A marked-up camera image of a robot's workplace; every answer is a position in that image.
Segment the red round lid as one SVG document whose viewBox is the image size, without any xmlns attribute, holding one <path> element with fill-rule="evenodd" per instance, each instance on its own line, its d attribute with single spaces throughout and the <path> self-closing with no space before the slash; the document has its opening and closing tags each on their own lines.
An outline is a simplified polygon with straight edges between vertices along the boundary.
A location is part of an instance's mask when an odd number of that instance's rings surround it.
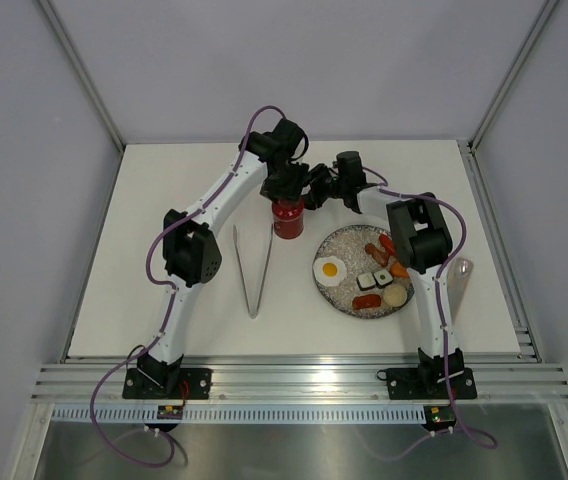
<svg viewBox="0 0 568 480">
<path fill-rule="evenodd" d="M 293 221 L 303 215 L 304 202 L 279 199 L 272 203 L 272 213 L 275 219 L 281 221 Z"/>
</svg>

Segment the red cylindrical lunch container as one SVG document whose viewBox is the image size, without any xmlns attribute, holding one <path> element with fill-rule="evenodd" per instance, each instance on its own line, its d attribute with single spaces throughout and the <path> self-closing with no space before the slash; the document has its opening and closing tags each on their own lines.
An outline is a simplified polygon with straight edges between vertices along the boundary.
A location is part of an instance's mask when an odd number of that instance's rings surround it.
<svg viewBox="0 0 568 480">
<path fill-rule="evenodd" d="M 303 215 L 293 221 L 277 220 L 273 216 L 274 233 L 282 239 L 292 240 L 299 237 L 304 230 Z"/>
</svg>

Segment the steel serving tongs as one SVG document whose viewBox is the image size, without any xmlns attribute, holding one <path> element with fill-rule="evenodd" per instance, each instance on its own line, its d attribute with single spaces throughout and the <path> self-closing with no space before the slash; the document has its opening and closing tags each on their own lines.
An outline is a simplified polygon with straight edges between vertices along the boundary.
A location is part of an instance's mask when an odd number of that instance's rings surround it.
<svg viewBox="0 0 568 480">
<path fill-rule="evenodd" d="M 274 243 L 274 228 L 270 227 L 261 246 L 244 245 L 240 229 L 232 226 L 232 244 L 236 265 L 239 272 L 241 293 L 243 294 L 246 312 L 251 320 L 255 320 L 263 303 L 266 280 Z"/>
</svg>

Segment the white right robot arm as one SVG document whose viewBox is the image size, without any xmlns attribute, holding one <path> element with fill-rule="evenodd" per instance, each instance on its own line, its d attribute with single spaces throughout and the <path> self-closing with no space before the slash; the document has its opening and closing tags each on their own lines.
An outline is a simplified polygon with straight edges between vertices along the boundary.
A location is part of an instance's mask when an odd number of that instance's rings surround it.
<svg viewBox="0 0 568 480">
<path fill-rule="evenodd" d="M 442 395 L 464 370 L 447 282 L 450 263 L 467 237 L 460 212 L 430 192 L 400 193 L 368 181 L 356 151 L 340 153 L 332 167 L 313 167 L 305 186 L 304 206 L 311 210 L 339 199 L 357 214 L 388 219 L 396 258 L 407 270 L 417 300 L 418 384 L 427 395 Z"/>
</svg>

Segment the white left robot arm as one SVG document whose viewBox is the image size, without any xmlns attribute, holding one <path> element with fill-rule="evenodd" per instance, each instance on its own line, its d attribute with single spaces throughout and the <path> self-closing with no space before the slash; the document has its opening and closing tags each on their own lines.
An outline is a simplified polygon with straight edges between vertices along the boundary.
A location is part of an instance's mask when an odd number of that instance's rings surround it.
<svg viewBox="0 0 568 480">
<path fill-rule="evenodd" d="M 137 359 L 145 386 L 159 398 L 172 396 L 180 385 L 185 330 L 203 285 L 222 265 L 217 236 L 234 211 L 255 188 L 273 203 L 297 204 L 308 166 L 298 162 L 308 137 L 294 122 L 282 118 L 270 132 L 248 132 L 237 160 L 214 185 L 184 212 L 171 210 L 164 230 L 147 254 L 162 247 L 167 278 L 149 280 L 168 289 L 167 313 L 147 351 Z"/>
</svg>

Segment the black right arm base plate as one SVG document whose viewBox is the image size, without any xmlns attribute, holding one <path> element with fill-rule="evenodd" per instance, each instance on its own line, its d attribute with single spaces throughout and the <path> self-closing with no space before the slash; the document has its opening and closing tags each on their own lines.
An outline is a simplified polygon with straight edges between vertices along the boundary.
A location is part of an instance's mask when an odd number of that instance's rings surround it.
<svg viewBox="0 0 568 480">
<path fill-rule="evenodd" d="M 449 400 L 445 381 L 436 382 L 434 386 L 428 387 L 419 378 L 416 367 L 381 369 L 376 372 L 376 378 L 386 385 L 390 400 Z M 470 368 L 451 375 L 449 385 L 455 400 L 478 398 L 473 371 Z"/>
</svg>

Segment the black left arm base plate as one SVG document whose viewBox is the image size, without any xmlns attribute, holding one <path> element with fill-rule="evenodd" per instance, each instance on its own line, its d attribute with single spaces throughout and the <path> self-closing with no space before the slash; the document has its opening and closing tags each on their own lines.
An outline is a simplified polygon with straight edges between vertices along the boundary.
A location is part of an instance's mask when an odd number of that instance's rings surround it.
<svg viewBox="0 0 568 480">
<path fill-rule="evenodd" d="M 160 383 L 138 369 L 128 369 L 122 397 L 126 400 L 207 400 L 212 374 L 208 368 L 181 368 L 176 377 Z"/>
</svg>

